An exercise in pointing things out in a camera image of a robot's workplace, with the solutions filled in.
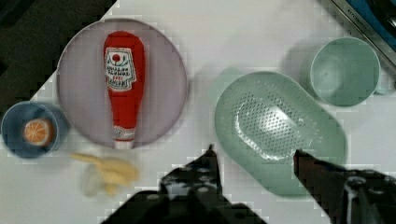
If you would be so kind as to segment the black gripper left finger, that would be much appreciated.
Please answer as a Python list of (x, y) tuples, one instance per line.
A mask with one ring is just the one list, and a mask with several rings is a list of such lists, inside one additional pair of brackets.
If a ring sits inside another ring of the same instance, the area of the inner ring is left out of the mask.
[(158, 190), (137, 192), (101, 224), (267, 224), (243, 203), (222, 194), (216, 152), (176, 168)]

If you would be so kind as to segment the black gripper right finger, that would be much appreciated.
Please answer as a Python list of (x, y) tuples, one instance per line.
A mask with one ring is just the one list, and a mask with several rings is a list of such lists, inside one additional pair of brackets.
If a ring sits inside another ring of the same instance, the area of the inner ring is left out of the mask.
[(332, 224), (396, 224), (395, 178), (347, 169), (297, 150), (293, 169)]

